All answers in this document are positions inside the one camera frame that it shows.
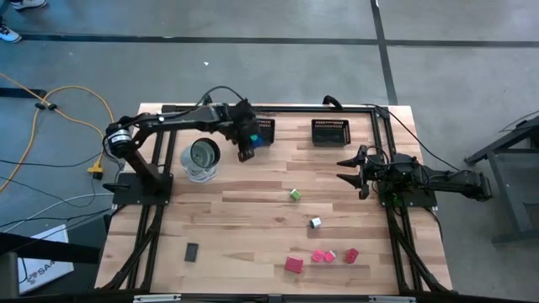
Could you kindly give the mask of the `black plastic mesh basket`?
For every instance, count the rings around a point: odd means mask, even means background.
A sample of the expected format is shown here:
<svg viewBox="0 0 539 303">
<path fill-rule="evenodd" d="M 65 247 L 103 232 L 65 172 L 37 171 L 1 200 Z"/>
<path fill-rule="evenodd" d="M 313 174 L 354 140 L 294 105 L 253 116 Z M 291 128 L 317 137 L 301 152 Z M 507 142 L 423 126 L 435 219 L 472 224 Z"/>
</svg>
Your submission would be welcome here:
<svg viewBox="0 0 539 303">
<path fill-rule="evenodd" d="M 259 126 L 258 143 L 261 146 L 270 146 L 275 141 L 275 120 L 257 118 Z"/>
<path fill-rule="evenodd" d="M 312 120 L 314 146 L 343 147 L 351 143 L 348 120 Z"/>
</svg>

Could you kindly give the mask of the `silver bracket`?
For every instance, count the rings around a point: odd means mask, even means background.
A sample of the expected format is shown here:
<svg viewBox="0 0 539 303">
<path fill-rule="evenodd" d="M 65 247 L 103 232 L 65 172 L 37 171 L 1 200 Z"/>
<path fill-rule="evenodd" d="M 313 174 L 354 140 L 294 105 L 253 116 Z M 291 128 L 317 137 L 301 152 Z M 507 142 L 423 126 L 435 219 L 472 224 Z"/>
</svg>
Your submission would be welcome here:
<svg viewBox="0 0 539 303">
<path fill-rule="evenodd" d="M 415 297 L 400 295 L 371 295 L 369 303 L 417 303 Z"/>
<path fill-rule="evenodd" d="M 181 294 L 135 295 L 132 303 L 177 303 L 180 302 L 181 299 Z"/>
</svg>

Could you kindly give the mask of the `person's shoe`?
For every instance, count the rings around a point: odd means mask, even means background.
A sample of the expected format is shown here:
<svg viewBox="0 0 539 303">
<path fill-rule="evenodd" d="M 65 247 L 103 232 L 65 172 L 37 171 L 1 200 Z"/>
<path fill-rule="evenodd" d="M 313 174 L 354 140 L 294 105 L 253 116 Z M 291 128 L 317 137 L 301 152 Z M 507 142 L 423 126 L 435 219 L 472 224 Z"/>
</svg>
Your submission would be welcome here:
<svg viewBox="0 0 539 303">
<path fill-rule="evenodd" d="M 9 4 L 17 11 L 40 8 L 47 4 L 46 0 L 9 0 Z"/>
<path fill-rule="evenodd" d="M 17 43 L 22 37 L 17 32 L 10 29 L 6 24 L 0 23 L 0 40 L 8 43 Z"/>
</svg>

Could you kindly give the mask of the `white cylindrical container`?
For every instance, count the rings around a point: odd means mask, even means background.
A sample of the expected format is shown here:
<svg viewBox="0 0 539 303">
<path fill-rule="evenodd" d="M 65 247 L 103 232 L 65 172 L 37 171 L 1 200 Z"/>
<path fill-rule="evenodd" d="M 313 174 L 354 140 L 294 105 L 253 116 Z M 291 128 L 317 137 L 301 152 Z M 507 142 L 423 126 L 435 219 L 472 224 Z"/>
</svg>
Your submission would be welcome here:
<svg viewBox="0 0 539 303">
<path fill-rule="evenodd" d="M 221 150 L 210 138 L 200 138 L 186 147 L 180 162 L 188 179 L 194 183 L 205 183 L 216 176 L 216 167 L 221 158 Z"/>
</svg>

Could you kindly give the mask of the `white printed sign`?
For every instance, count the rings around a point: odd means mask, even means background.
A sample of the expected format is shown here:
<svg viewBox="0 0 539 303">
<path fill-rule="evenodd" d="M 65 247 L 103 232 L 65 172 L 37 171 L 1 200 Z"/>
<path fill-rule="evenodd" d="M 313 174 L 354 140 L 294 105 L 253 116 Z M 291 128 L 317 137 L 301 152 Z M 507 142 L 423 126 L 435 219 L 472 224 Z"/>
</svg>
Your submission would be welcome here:
<svg viewBox="0 0 539 303">
<path fill-rule="evenodd" d="M 69 243 L 66 225 L 62 224 L 35 234 L 32 238 L 43 238 L 53 242 Z M 19 293 L 26 294 L 50 283 L 74 270 L 73 263 L 49 259 L 18 258 Z"/>
</svg>

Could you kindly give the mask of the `black metal desk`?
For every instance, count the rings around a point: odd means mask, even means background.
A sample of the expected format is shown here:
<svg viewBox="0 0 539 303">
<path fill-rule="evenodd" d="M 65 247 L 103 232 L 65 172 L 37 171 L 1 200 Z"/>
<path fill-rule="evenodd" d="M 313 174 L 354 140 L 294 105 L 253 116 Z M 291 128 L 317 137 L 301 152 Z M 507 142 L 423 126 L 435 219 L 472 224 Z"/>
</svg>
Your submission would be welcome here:
<svg viewBox="0 0 539 303">
<path fill-rule="evenodd" d="M 473 166 L 489 162 L 513 228 L 509 234 L 492 238 L 494 245 L 539 239 L 539 226 L 527 209 L 539 208 L 539 109 L 509 123 L 504 135 L 476 151 L 464 162 Z"/>
</svg>

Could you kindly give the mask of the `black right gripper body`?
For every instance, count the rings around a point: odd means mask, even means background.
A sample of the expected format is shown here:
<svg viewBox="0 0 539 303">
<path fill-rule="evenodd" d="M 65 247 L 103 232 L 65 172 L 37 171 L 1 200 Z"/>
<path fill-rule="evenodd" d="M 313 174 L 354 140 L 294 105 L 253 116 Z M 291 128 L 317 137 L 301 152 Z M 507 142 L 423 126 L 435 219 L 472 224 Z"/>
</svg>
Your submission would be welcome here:
<svg viewBox="0 0 539 303">
<path fill-rule="evenodd" d="M 378 182 L 382 189 L 391 189 L 388 174 L 392 169 L 392 162 L 384 162 L 378 155 L 368 155 L 364 166 L 364 180 L 367 182 Z"/>
</svg>

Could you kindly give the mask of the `black beam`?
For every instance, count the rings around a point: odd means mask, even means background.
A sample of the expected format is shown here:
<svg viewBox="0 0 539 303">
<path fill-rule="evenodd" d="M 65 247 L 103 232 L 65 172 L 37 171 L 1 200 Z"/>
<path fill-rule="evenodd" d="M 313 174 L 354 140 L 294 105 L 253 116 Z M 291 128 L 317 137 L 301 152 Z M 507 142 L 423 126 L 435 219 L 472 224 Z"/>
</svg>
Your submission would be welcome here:
<svg viewBox="0 0 539 303">
<path fill-rule="evenodd" d="M 19 258 L 48 259 L 70 263 L 97 263 L 100 249 L 65 242 L 0 232 L 0 255 L 16 253 Z"/>
</svg>

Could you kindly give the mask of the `black aluminium frame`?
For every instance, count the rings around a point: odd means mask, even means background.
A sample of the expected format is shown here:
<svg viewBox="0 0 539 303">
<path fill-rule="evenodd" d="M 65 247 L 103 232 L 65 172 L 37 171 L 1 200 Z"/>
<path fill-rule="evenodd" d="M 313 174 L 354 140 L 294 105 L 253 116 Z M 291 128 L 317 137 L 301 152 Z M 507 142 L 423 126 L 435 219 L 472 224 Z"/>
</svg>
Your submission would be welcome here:
<svg viewBox="0 0 539 303">
<path fill-rule="evenodd" d="M 141 147 L 148 160 L 174 177 L 155 247 L 143 260 L 154 262 L 151 291 L 169 293 L 395 295 L 398 292 L 386 211 L 376 194 L 360 200 L 337 177 L 337 164 L 360 145 L 379 144 L 386 151 L 421 154 L 411 134 L 414 118 L 407 106 L 393 108 L 390 123 L 365 107 L 345 111 L 319 105 L 269 105 L 275 141 L 240 162 L 237 148 L 221 135 L 214 140 L 221 160 L 213 180 L 189 181 L 179 157 L 155 155 L 156 137 Z M 314 146 L 312 120 L 348 120 L 351 143 Z M 290 192 L 301 198 L 294 201 Z M 321 226 L 309 221 L 319 217 Z M 198 243 L 195 263 L 184 261 L 188 242 Z M 354 263 L 344 261 L 355 248 Z M 314 250 L 334 251 L 331 263 L 312 261 Z M 303 270 L 285 270 L 288 256 L 301 258 Z"/>
</svg>

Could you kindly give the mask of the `yellow plug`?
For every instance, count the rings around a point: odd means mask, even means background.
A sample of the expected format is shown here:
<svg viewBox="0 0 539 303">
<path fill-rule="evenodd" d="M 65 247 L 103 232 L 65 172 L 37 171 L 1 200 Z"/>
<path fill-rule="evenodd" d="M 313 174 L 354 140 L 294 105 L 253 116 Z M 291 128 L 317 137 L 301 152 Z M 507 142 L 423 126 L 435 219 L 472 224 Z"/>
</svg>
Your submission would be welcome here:
<svg viewBox="0 0 539 303">
<path fill-rule="evenodd" d="M 104 176 L 104 170 L 101 161 L 96 161 L 92 167 L 89 167 L 87 169 L 87 172 L 92 176 L 93 179 L 101 180 Z"/>
</svg>

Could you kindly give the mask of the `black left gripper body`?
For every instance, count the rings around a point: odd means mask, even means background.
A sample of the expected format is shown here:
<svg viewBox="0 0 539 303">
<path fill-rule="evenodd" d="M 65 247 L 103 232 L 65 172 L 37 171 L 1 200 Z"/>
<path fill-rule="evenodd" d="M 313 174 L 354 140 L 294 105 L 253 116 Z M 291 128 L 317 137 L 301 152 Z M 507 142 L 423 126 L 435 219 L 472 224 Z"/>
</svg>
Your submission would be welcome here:
<svg viewBox="0 0 539 303">
<path fill-rule="evenodd" d="M 250 136 L 259 133 L 259 126 L 251 103 L 243 99 L 230 109 L 230 114 L 234 128 L 233 139 L 240 146 L 252 146 Z"/>
</svg>

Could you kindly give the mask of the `large red box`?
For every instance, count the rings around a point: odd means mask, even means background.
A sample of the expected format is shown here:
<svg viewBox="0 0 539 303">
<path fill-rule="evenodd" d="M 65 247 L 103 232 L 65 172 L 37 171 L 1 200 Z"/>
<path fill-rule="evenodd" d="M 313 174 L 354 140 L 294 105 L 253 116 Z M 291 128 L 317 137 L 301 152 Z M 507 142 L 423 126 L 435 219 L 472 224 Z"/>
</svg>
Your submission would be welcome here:
<svg viewBox="0 0 539 303">
<path fill-rule="evenodd" d="M 285 262 L 285 270 L 295 274 L 301 274 L 304 261 L 301 258 L 288 256 Z"/>
</svg>

